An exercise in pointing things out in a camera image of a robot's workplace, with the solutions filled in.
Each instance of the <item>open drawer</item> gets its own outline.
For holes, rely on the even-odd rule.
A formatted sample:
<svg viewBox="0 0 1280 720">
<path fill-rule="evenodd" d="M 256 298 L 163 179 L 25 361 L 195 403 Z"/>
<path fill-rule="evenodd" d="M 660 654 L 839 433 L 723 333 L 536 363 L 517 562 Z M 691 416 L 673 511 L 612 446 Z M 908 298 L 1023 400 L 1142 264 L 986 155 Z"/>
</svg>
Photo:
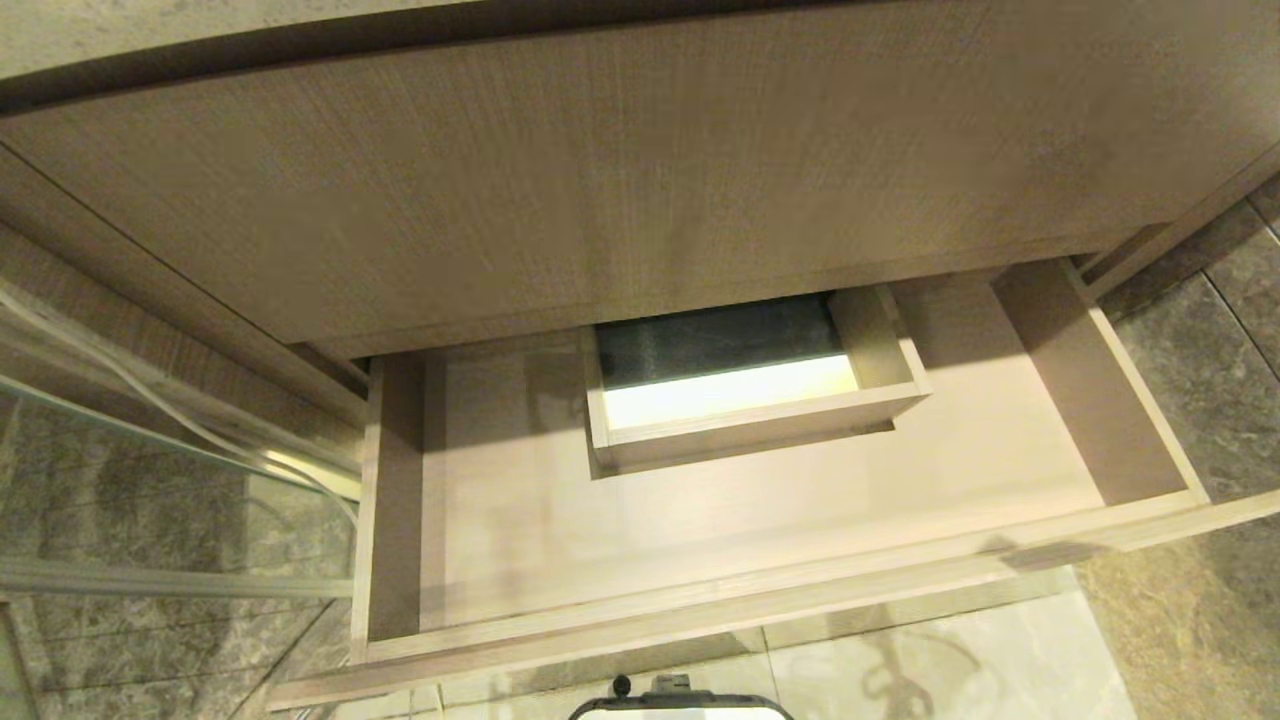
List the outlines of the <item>open drawer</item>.
<svg viewBox="0 0 1280 720">
<path fill-rule="evenodd" d="M 1065 261 L 895 283 L 886 432 L 593 479 L 579 332 L 380 357 L 355 667 L 276 708 L 974 585 L 1268 515 L 1210 505 Z"/>
</svg>

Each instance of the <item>marble tile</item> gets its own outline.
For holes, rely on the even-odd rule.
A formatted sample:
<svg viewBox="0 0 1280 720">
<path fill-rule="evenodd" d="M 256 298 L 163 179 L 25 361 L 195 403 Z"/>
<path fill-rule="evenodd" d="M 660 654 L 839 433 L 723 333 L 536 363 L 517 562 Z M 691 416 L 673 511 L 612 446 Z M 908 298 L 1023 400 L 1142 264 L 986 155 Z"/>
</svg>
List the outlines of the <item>marble tile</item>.
<svg viewBox="0 0 1280 720">
<path fill-rule="evenodd" d="M 321 495 L 268 478 L 246 482 L 246 556 L 242 566 L 273 568 L 320 556 L 349 556 L 346 516 Z M 347 574 L 346 566 L 337 575 Z"/>
<path fill-rule="evenodd" d="M 262 684 L 269 670 L 253 667 L 189 678 L 191 710 L 186 717 L 224 720 L 234 716 L 253 689 Z"/>
<path fill-rule="evenodd" d="M 51 667 L 40 687 L 54 691 L 146 683 L 255 667 L 265 674 L 320 610 L 45 641 Z"/>
<path fill-rule="evenodd" d="M 1204 273 L 1272 373 L 1280 372 L 1280 240 L 1270 231 L 1257 233 Z"/>
<path fill-rule="evenodd" d="M 1277 523 L 1078 568 L 1139 717 L 1280 717 Z"/>
<path fill-rule="evenodd" d="M 200 489 L 237 488 L 246 473 L 183 452 L 122 459 L 100 482 L 110 497 L 178 495 Z"/>
<path fill-rule="evenodd" d="M 717 693 L 758 694 L 769 700 L 777 700 L 767 653 L 742 655 L 709 662 L 631 674 L 632 692 L 641 693 L 648 691 L 653 683 L 653 678 L 658 674 L 677 673 L 687 674 L 695 689 L 709 689 Z M 448 688 L 445 688 L 445 712 L 449 720 L 490 720 L 493 717 L 564 720 L 584 702 L 608 697 L 611 682 L 612 678 L 598 683 L 579 684 L 470 705 L 456 703 L 449 696 Z M 430 687 L 415 688 L 412 703 L 415 717 L 430 717 L 435 715 L 435 697 Z"/>
<path fill-rule="evenodd" d="M 769 655 L 797 720 L 1134 717 L 1078 592 Z"/>
<path fill-rule="evenodd" d="M 1280 487 L 1280 380 L 1203 274 L 1116 323 L 1215 501 Z"/>
<path fill-rule="evenodd" d="M 1249 202 L 1274 229 L 1280 231 L 1280 173 L 1249 193 Z"/>
<path fill-rule="evenodd" d="M 110 544 L 124 548 L 136 521 L 132 500 L 52 507 L 45 512 L 42 548 Z"/>
<path fill-rule="evenodd" d="M 76 688 L 41 693 L 41 717 L 59 720 L 100 720 L 131 717 L 161 720 L 191 717 L 195 689 L 186 680 L 164 680 L 101 688 Z"/>
<path fill-rule="evenodd" d="M 1115 322 L 1226 256 L 1243 242 L 1266 234 L 1268 233 L 1262 217 L 1248 202 L 1236 202 L 1172 251 L 1105 295 L 1098 305 L 1107 318 Z"/>
<path fill-rule="evenodd" d="M 270 674 L 253 688 L 228 720 L 259 720 L 266 716 L 268 687 L 285 680 L 337 670 L 351 656 L 351 601 L 335 600 L 289 648 Z"/>
<path fill-rule="evenodd" d="M 764 648 L 764 633 L 759 628 L 739 633 L 718 633 L 627 652 L 557 662 L 531 670 L 457 680 L 444 685 L 444 694 L 451 705 L 497 701 L 572 685 L 607 684 L 617 675 L 637 675 L 660 667 L 701 664 L 760 652 Z M 415 708 L 426 708 L 434 702 L 434 697 L 428 697 L 426 705 L 415 705 Z"/>
</svg>

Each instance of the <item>wooden drawer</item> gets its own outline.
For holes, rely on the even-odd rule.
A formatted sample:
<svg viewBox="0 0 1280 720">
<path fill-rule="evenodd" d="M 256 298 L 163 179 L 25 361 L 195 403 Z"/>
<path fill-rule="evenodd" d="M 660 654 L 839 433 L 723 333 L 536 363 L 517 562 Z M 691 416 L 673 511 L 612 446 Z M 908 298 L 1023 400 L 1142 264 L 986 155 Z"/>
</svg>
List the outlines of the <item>wooden drawer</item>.
<svg viewBox="0 0 1280 720">
<path fill-rule="evenodd" d="M 626 332 L 641 338 L 666 334 L 669 342 L 687 342 L 714 325 L 698 319 L 705 313 L 685 313 L 641 322 L 640 331 L 634 329 L 636 322 L 582 328 L 586 428 L 598 474 L 640 471 L 892 429 L 895 418 L 929 395 L 920 356 L 887 286 L 783 302 L 799 305 L 800 311 L 762 313 L 760 304 L 719 310 L 737 313 L 740 327 L 736 333 L 730 329 L 727 337 L 718 337 L 717 343 L 739 345 L 732 341 L 741 340 L 740 345 L 748 345 L 751 337 L 765 334 L 750 325 L 753 320 L 777 315 L 781 320 L 804 320 L 818 313 L 827 316 L 826 324 L 835 336 L 831 351 L 842 352 L 812 357 L 810 350 L 799 361 L 782 357 L 764 368 L 609 388 L 598 350 L 599 333 L 609 337 L 612 332 L 616 337 Z M 809 313 L 803 313 L 809 306 Z M 620 331 L 617 325 L 632 329 Z"/>
<path fill-rule="evenodd" d="M 329 702 L 974 585 L 1274 512 L 1213 506 L 1065 261 L 895 283 L 893 429 L 593 479 L 580 333 L 374 364 Z"/>
</svg>

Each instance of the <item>wood grain surface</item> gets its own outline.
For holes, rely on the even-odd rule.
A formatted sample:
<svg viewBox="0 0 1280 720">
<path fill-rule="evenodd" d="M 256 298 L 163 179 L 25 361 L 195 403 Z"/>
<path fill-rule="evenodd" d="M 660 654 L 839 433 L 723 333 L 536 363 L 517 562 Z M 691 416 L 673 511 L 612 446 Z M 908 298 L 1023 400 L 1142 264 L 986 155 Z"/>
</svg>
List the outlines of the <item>wood grain surface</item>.
<svg viewBox="0 0 1280 720">
<path fill-rule="evenodd" d="M 378 357 L 371 370 L 351 609 L 353 662 L 364 662 L 370 641 L 416 633 L 421 605 L 425 393 L 434 383 L 412 354 Z M 429 539 L 434 546 L 439 538 Z"/>
<path fill-rule="evenodd" d="M 4 147 L 0 147 L 0 223 L 284 391 L 347 424 L 358 428 L 364 423 L 362 391 L 355 383 L 346 387 L 326 377 Z M 47 293 L 50 301 L 56 293 L 55 286 L 31 290 L 41 296 Z"/>
<path fill-rule="evenodd" d="M 986 279 L 900 283 L 895 296 L 934 389 L 895 430 L 603 479 L 576 333 L 451 359 L 445 624 L 1103 505 Z"/>
<path fill-rule="evenodd" d="M 1171 220 L 1280 140 L 1274 29 L 1256 0 L 822 5 L 230 74 L 0 138 L 283 342 L 448 331 Z"/>
</svg>

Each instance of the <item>dark gray surface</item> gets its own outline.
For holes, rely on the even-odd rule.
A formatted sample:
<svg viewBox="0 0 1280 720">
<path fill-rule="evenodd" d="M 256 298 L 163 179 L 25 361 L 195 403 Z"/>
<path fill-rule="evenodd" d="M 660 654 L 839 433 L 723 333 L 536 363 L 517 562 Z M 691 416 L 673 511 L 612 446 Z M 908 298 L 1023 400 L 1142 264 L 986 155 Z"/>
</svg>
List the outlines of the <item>dark gray surface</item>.
<svg viewBox="0 0 1280 720">
<path fill-rule="evenodd" d="M 1116 323 L 1215 501 L 1280 488 L 1270 258 L 1254 234 L 1210 266 L 1220 288 L 1196 273 Z M 1280 717 L 1277 559 L 1268 518 L 1076 569 L 1140 719 Z"/>
<path fill-rule="evenodd" d="M 1272 373 L 1280 372 L 1280 241 L 1271 229 L 1249 237 L 1206 270 Z"/>
<path fill-rule="evenodd" d="M 1230 255 L 1242 243 L 1267 236 L 1262 217 L 1245 201 L 1204 225 L 1172 251 L 1102 297 L 1100 305 L 1115 322 L 1153 301 L 1188 277 Z"/>
<path fill-rule="evenodd" d="M 596 342 L 607 389 L 845 352 L 826 293 L 607 323 Z"/>
</svg>

